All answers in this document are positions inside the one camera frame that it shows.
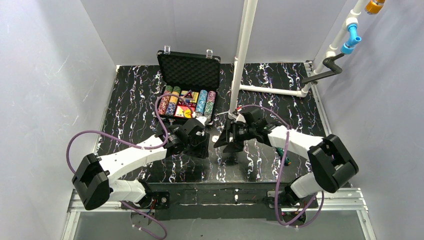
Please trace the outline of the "yellow big blind button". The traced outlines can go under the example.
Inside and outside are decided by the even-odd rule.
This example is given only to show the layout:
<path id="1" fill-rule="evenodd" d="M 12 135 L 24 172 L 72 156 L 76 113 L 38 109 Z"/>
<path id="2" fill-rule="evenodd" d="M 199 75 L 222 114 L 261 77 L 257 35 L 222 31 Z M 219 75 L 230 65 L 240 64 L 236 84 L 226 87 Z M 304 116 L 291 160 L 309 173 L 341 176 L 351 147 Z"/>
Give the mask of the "yellow big blind button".
<path id="1" fill-rule="evenodd" d="M 183 113 L 183 115 L 184 115 L 184 117 L 185 118 L 187 118 L 187 119 L 190 119 L 190 118 L 192 118 L 192 111 L 191 110 L 189 110 L 189 109 L 187 109 L 186 111 L 184 111 L 184 113 Z"/>

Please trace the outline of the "red playing card deck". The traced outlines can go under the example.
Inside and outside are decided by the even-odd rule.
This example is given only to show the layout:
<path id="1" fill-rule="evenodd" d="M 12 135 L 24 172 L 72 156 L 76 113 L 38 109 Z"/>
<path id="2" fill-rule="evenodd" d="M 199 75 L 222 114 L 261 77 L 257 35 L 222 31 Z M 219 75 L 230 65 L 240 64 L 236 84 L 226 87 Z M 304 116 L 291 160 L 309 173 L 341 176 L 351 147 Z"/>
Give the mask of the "red playing card deck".
<path id="1" fill-rule="evenodd" d="M 184 117 L 184 111 L 190 110 L 192 113 L 195 113 L 195 108 L 191 108 L 189 106 L 176 106 L 176 110 L 174 113 L 174 117 L 181 118 L 181 119 L 187 119 Z"/>

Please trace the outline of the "triangular all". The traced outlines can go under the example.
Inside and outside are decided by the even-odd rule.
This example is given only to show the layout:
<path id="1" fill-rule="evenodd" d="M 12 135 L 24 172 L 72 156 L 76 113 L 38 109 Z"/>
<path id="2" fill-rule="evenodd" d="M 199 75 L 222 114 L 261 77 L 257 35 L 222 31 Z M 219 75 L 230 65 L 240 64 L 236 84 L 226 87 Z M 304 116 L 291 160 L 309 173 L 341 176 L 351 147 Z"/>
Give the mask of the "triangular all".
<path id="1" fill-rule="evenodd" d="M 188 100 L 189 102 L 194 99 L 192 90 L 182 91 L 181 94 L 182 94 L 182 98 L 184 100 Z"/>

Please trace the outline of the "white one poker chip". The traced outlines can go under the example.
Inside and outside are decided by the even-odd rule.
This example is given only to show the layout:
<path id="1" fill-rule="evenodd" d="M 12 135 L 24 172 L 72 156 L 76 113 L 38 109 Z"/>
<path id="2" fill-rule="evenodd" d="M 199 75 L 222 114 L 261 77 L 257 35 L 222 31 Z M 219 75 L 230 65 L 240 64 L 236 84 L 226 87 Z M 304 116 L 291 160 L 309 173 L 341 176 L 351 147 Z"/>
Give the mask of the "white one poker chip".
<path id="1" fill-rule="evenodd" d="M 212 142 L 213 143 L 216 143 L 217 141 L 218 141 L 218 139 L 219 139 L 219 136 L 217 136 L 217 135 L 214 135 L 214 136 L 212 136 Z"/>

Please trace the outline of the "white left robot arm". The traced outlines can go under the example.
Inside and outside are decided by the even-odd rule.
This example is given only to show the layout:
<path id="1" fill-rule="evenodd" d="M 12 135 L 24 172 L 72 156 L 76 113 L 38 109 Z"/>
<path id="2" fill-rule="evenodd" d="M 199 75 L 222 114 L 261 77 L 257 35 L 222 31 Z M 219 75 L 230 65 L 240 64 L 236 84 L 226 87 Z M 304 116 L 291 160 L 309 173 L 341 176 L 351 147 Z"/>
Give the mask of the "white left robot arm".
<path id="1" fill-rule="evenodd" d="M 126 201 L 137 205 L 158 199 L 144 180 L 122 180 L 121 177 L 142 166 L 162 161 L 172 155 L 208 157 L 208 118 L 188 119 L 183 125 L 166 127 L 162 133 L 112 153 L 86 155 L 72 178 L 72 184 L 86 210 L 95 210 L 108 201 Z"/>

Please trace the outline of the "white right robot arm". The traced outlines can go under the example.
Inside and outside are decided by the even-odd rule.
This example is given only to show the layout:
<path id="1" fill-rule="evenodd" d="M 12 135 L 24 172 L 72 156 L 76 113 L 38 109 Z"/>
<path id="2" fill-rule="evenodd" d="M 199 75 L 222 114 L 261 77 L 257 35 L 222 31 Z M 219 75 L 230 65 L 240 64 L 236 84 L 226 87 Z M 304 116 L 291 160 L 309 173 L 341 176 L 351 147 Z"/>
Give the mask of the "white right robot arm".
<path id="1" fill-rule="evenodd" d="M 243 151 L 245 141 L 252 139 L 309 160 L 311 172 L 290 182 L 279 194 L 285 201 L 295 202 L 321 191 L 335 193 L 359 172 L 338 136 L 313 136 L 288 129 L 282 123 L 268 122 L 258 109 L 227 120 L 214 148 L 224 147 L 224 153 L 237 153 Z"/>

